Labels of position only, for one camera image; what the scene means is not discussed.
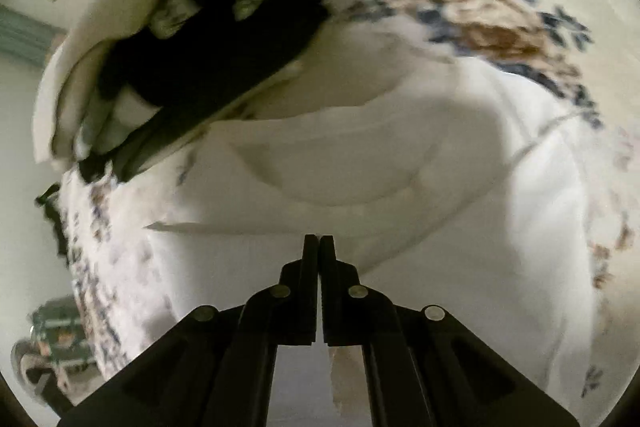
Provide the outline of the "white t-shirt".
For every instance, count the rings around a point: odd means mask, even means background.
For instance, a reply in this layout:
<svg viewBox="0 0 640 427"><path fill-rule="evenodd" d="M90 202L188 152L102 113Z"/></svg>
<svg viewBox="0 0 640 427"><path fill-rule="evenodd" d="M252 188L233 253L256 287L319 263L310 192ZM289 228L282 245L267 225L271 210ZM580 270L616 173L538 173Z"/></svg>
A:
<svg viewBox="0 0 640 427"><path fill-rule="evenodd" d="M307 234L398 305L435 303L576 411L593 330L582 123L403 17L323 28L250 121L212 124L146 230L178 315L236 305Z"/></svg>

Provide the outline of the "left green curtain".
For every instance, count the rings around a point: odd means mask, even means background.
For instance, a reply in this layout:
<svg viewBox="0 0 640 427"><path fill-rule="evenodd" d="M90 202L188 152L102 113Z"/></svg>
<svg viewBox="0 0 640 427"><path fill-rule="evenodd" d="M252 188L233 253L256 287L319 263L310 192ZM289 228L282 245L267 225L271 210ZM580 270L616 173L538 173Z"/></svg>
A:
<svg viewBox="0 0 640 427"><path fill-rule="evenodd" d="M2 6L0 10L0 49L34 66L43 67L47 62L55 38L62 34L60 28Z"/></svg>

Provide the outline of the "teal storage shelf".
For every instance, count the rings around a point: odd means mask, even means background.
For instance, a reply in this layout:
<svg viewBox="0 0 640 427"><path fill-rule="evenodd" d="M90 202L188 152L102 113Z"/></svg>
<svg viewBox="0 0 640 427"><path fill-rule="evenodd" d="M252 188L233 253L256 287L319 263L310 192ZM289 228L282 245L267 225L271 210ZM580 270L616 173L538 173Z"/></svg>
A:
<svg viewBox="0 0 640 427"><path fill-rule="evenodd" d="M73 296L48 300L29 314L32 340L54 366L81 366L96 359Z"/></svg>

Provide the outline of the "black clothes pile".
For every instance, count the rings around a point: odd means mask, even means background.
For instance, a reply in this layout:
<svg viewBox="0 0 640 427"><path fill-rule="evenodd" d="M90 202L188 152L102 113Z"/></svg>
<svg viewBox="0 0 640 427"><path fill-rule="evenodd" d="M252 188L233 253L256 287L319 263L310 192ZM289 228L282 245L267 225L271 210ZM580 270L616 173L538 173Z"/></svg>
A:
<svg viewBox="0 0 640 427"><path fill-rule="evenodd" d="M43 211L44 219L46 219L53 231L55 238L56 254L60 259L68 265L68 240L65 235L64 223L61 217L60 208L58 208L58 196L60 196L61 184L53 183L46 191L35 198L35 205Z"/></svg>

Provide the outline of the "black folded garment with stripes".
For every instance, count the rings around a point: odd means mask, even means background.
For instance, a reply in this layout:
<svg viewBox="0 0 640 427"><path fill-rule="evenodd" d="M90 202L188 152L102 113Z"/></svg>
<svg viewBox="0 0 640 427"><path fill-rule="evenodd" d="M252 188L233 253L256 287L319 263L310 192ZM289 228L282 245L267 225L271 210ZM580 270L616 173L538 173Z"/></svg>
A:
<svg viewBox="0 0 640 427"><path fill-rule="evenodd" d="M82 179L132 179L295 61L329 16L323 0L158 0L107 48L75 141Z"/></svg>

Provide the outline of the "floral bed sheet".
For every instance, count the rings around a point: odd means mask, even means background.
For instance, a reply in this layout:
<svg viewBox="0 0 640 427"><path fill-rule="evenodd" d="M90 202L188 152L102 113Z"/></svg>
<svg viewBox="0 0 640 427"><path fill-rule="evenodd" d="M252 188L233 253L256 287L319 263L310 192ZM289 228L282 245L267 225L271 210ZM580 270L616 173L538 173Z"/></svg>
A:
<svg viewBox="0 0 640 427"><path fill-rule="evenodd" d="M575 155L587 195L594 321L579 405L569 411L584 426L602 424L639 366L638 0L326 4L332 15L321 31L331 24L403 17L420 29L430 50L479 58L524 77L579 117ZM300 76L308 51L227 121L253 120L261 101ZM86 183L76 167L66 169L61 215L68 257L89 345L104 378L115 376L180 317L146 230L167 210L210 127L152 160L128 183L111 173Z"/></svg>

